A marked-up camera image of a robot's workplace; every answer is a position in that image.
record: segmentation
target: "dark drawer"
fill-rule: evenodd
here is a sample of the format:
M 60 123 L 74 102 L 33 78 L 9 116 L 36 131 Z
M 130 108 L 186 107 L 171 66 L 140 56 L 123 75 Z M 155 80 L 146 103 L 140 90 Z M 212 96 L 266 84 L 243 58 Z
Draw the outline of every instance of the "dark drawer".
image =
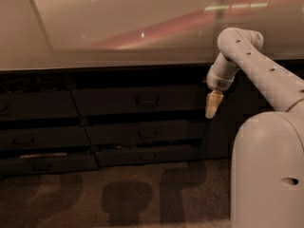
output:
M 77 126 L 0 131 L 0 150 L 88 145 L 85 129 Z
M 198 85 L 84 89 L 72 92 L 82 116 L 203 109 Z
M 0 95 L 0 121 L 77 117 L 69 92 Z
M 94 156 L 88 153 L 58 157 L 0 160 L 0 176 L 97 170 Z
M 186 120 L 115 123 L 93 125 L 86 128 L 91 144 L 143 143 L 151 141 L 170 141 L 201 139 L 206 122 L 191 123 Z
M 153 162 L 183 162 L 197 157 L 198 148 L 191 145 L 169 145 L 134 149 L 103 149 L 96 152 L 100 166 Z

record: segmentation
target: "robotic arm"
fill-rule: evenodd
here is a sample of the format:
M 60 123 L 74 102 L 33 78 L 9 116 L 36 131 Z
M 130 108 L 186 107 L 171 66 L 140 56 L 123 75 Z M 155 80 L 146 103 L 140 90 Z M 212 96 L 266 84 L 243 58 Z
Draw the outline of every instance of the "robotic arm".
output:
M 259 51 L 259 32 L 225 29 L 220 54 L 207 75 L 212 92 L 206 117 L 213 118 L 239 70 L 274 112 L 249 119 L 237 133 L 231 178 L 232 228 L 304 226 L 304 82 Z

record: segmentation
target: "drawer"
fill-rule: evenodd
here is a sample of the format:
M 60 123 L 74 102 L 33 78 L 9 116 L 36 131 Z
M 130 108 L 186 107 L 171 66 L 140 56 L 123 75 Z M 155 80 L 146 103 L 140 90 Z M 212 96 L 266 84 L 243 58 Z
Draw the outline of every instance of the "drawer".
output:
M 184 162 L 197 157 L 198 148 L 181 144 L 134 149 L 103 149 L 96 152 L 100 166 L 153 162 Z
M 77 117 L 69 92 L 0 95 L 0 121 Z
M 60 157 L 0 160 L 0 176 L 58 173 L 99 169 L 95 157 L 88 153 Z
M 144 143 L 184 139 L 201 139 L 206 122 L 191 123 L 186 120 L 114 123 L 86 128 L 91 144 Z
M 0 150 L 89 146 L 85 129 L 77 126 L 0 131 Z
M 82 116 L 204 109 L 198 85 L 84 89 L 72 92 Z

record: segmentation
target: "floor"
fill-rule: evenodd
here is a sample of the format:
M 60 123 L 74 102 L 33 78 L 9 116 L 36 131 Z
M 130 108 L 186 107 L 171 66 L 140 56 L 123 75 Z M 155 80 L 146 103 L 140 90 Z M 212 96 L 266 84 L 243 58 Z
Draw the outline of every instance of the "floor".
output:
M 0 181 L 0 227 L 228 228 L 230 161 L 107 167 Z

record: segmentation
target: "drawer unit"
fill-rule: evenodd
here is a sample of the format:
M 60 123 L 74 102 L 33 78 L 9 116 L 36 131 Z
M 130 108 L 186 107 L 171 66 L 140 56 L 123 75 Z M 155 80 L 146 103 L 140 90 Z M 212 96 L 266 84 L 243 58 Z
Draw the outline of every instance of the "drawer unit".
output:
M 100 166 L 194 160 L 198 148 L 188 144 L 133 149 L 103 149 L 96 152 Z
M 0 95 L 0 121 L 78 117 L 69 92 Z
M 82 116 L 203 109 L 198 85 L 83 89 L 72 92 Z
M 78 126 L 0 131 L 0 150 L 89 146 L 85 129 Z
M 145 123 L 114 123 L 86 128 L 91 144 L 144 143 L 184 139 L 201 139 L 206 122 L 186 120 Z
M 99 169 L 88 153 L 70 153 L 58 157 L 0 159 L 0 176 L 58 173 Z

